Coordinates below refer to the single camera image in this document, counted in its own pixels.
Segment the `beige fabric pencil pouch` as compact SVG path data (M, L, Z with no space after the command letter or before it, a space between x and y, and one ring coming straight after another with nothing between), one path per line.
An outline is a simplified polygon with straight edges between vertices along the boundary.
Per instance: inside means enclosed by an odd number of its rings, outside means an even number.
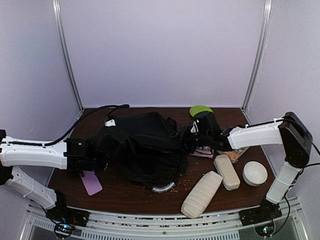
M181 206L181 213L187 218L198 218L208 207L222 183L223 177L209 171L196 183Z

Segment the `green plate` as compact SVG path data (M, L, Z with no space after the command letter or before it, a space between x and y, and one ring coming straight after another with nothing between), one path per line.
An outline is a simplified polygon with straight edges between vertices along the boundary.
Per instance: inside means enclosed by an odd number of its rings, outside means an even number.
M192 117L195 117L199 113L210 112L213 113L213 110L205 105L194 105L189 109L189 114Z

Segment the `green orange paperback book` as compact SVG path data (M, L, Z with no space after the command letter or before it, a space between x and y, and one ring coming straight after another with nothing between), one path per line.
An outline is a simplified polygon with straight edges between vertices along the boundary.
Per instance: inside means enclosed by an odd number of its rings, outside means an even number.
M239 158L249 149L249 147L242 147L240 149L234 149L232 151L219 151L217 152L221 155L226 155L229 157L232 164L235 164Z

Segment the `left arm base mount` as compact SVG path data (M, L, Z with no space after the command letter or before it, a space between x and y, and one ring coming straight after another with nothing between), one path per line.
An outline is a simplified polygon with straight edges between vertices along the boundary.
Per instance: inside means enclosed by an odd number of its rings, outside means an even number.
M55 206L44 210L45 216L54 224L53 233L60 239L69 238L76 227L86 227L90 213L86 210L75 209L67 206L65 195L54 191L56 196Z

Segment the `black student backpack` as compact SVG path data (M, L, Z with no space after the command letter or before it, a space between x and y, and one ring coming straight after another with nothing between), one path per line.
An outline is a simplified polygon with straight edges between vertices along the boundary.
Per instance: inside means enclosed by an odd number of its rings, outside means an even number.
M127 147L118 163L128 181L159 194L176 185L187 169L188 157L177 139L174 119L158 112L117 117L116 126L103 126L98 134L112 127L128 134Z

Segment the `left aluminium frame post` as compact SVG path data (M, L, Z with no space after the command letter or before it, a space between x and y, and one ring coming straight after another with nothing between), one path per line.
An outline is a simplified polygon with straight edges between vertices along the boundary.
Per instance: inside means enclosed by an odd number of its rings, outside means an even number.
M59 41L60 41L60 46L62 50L62 56L63 56L63 61L65 65L65 69L67 72L67 77L68 81L70 83L71 91L73 94L73 97L75 99L77 108L79 111L82 111L84 109L81 97L79 94L79 90L76 84L74 72L72 69L72 64L71 64L71 59L68 51L68 46L67 46L67 40L66 40L66 35L64 31L64 25L63 25L63 18L62 18L62 12L61 12L61 4L59 0L52 0L52 8L53 8L53 14L57 26L57 31L58 31L58 36L59 36Z

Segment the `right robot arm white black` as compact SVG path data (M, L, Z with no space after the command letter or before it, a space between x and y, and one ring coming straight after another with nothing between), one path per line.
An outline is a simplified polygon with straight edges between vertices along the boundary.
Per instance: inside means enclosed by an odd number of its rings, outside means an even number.
M265 194L265 203L256 210L259 220L268 220L299 174L308 165L314 147L313 135L294 112L283 117L221 129L212 112L202 114L179 130L177 136L185 148L193 152L196 147L209 146L215 151L233 151L241 148L261 147L268 160L282 157L276 177Z

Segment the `white bowl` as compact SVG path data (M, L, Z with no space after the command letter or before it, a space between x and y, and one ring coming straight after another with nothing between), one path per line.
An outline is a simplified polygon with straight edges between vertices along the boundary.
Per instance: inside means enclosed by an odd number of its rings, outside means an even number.
M257 161L250 161L245 164L242 176L249 186L257 187L267 181L268 172L261 163Z

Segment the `front aluminium rail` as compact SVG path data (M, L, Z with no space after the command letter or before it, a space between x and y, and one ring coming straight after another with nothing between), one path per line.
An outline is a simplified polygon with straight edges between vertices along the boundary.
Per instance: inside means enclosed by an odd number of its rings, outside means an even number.
M71 240L263 240L262 230L274 227L273 240L310 240L306 219L296 197L280 202L274 220L243 225L239 209L207 212L199 218L181 214L124 214L89 211L87 225L77 226Z

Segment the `pink smartphone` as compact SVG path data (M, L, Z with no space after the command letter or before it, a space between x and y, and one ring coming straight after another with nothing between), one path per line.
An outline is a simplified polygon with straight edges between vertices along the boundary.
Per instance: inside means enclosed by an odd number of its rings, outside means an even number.
M81 171L80 178L89 196L93 196L103 190L103 187L94 171Z

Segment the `beige glasses case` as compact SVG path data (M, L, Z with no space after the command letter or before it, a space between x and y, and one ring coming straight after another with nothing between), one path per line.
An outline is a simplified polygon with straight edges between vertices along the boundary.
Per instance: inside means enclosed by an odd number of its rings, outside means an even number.
M240 187L241 181L230 158L227 155L216 156L213 164L217 173L222 176L222 183L226 190L233 191Z

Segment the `purple illustrated paperback book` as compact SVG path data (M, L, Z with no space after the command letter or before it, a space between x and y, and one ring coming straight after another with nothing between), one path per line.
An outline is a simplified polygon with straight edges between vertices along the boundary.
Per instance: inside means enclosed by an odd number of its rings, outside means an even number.
M209 146L197 147L194 153L191 153L191 155L210 159L212 159L214 156L213 150Z

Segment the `aluminium frame post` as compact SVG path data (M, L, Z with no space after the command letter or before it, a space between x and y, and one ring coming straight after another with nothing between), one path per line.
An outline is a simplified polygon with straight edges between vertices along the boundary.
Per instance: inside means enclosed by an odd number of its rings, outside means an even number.
M263 15L260 26L260 34L258 39L258 45L254 58L254 63L249 79L249 84L245 94L245 98L242 105L242 111L246 114L250 111L250 106L253 102L254 95L258 86L259 77L262 69L262 60L264 52L266 50L267 40L270 32L270 23L272 18L273 0L265 0Z
M67 46L67 40L66 40L66 35L64 31L64 25L63 25L63 18L62 18L62 12L61 12L61 4L59 0L52 0L52 8L53 8L53 14L57 26L57 31L58 31L58 36L59 36L59 41L60 41L60 46L62 50L62 56L63 56L63 61L65 65L65 69L67 72L67 77L68 81L70 83L71 91L73 94L73 97L75 99L77 108L79 111L82 111L84 109L81 97L79 94L79 90L76 84L74 72L72 69L72 64L71 64L71 59L68 51L68 46Z

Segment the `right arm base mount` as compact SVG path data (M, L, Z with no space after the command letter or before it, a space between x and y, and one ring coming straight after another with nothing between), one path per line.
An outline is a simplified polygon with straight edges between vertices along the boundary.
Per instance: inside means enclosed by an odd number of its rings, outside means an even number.
M282 211L279 203L263 199L259 206L240 210L238 214L243 227L253 225L259 237L268 238L276 232L275 219L282 216Z

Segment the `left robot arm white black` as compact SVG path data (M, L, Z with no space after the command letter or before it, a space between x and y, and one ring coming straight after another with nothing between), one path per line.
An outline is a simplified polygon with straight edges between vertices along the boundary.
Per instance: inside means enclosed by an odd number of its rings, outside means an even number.
M0 132L0 168L4 183L52 211L61 222L72 218L63 193L47 188L23 174L19 166L51 167L68 171L105 170L112 160L126 149L128 134L111 127L92 139L57 139L55 141L27 141Z

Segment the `right aluminium frame post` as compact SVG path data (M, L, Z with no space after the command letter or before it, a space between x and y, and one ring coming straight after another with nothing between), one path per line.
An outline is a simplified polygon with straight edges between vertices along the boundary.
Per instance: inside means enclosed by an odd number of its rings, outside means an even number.
M253 102L254 95L258 86L259 77L262 69L262 60L264 52L266 50L267 40L270 32L270 23L272 18L273 0L265 0L263 15L260 26L260 34L258 39L258 45L254 58L254 63L249 79L249 84L245 94L245 98L242 105L242 111L246 114L250 111L250 106Z

